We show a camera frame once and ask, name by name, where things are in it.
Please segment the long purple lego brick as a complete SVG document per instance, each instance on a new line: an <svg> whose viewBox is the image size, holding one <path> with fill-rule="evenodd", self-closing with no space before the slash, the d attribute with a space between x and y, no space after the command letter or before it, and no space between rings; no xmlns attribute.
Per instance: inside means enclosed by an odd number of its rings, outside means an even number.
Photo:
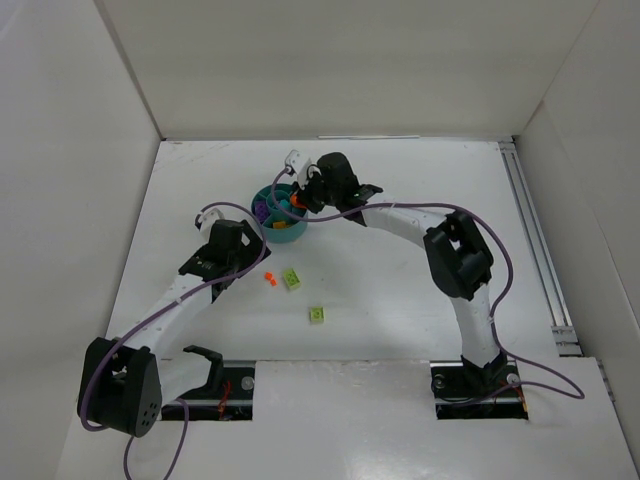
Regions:
<svg viewBox="0 0 640 480"><path fill-rule="evenodd" d="M253 204L254 215L261 224L264 224L270 217L270 211L265 200L257 200Z"/></svg>

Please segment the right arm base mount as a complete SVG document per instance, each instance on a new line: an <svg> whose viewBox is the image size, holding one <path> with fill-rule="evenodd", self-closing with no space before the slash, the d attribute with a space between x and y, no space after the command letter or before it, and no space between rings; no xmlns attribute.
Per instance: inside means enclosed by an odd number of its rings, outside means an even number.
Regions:
<svg viewBox="0 0 640 480"><path fill-rule="evenodd" d="M510 380L519 381L514 362L509 362L504 373L488 386L473 386L465 377L459 362L432 362L431 390L438 420L528 420L526 401L520 387L504 390L488 397Z"/></svg>

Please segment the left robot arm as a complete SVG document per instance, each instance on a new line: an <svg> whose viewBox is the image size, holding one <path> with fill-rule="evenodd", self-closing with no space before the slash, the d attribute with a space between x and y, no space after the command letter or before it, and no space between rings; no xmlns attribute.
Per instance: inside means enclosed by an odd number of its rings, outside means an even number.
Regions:
<svg viewBox="0 0 640 480"><path fill-rule="evenodd" d="M208 241L178 270L151 312L123 334L95 338L84 357L77 414L90 431L146 435L162 408L183 394L214 394L225 380L223 357L173 344L186 326L270 251L246 221L216 220Z"/></svg>

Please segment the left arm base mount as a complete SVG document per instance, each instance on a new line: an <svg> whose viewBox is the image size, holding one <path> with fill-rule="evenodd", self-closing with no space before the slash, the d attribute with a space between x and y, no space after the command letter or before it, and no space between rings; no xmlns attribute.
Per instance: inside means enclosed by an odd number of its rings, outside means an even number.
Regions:
<svg viewBox="0 0 640 480"><path fill-rule="evenodd" d="M203 358L180 361L160 369L161 418L184 419L179 399L185 401L191 421L250 421L253 415L256 363L210 361Z"/></svg>

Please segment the small orange lego piece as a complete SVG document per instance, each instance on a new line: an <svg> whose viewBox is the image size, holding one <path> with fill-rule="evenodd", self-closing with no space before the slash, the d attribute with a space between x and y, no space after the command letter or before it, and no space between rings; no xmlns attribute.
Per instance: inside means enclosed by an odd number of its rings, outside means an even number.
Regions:
<svg viewBox="0 0 640 480"><path fill-rule="evenodd" d="M272 286L277 285L276 277L272 272L266 272L264 277Z"/></svg>

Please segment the orange round lego piece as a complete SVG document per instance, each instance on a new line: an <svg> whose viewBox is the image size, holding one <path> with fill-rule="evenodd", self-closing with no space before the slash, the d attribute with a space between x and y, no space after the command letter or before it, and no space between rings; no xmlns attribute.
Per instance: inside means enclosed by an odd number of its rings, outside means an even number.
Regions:
<svg viewBox="0 0 640 480"><path fill-rule="evenodd" d="M291 205L295 208L299 208L299 209L306 208L306 206L298 199L298 196L296 194L293 194L290 197L290 202L291 202Z"/></svg>

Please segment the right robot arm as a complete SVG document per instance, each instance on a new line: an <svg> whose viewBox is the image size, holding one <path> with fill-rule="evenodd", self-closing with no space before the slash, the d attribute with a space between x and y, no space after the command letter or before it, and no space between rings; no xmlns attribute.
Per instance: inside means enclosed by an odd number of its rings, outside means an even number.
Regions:
<svg viewBox="0 0 640 480"><path fill-rule="evenodd" d="M493 382L506 366L492 331L489 282L494 258L472 216L458 207L440 214L430 207L402 206L382 188L359 182L340 152L313 162L293 150L285 165L296 177L295 194L307 210L319 213L334 207L350 221L425 250L431 278L454 308L464 375L478 387Z"/></svg>

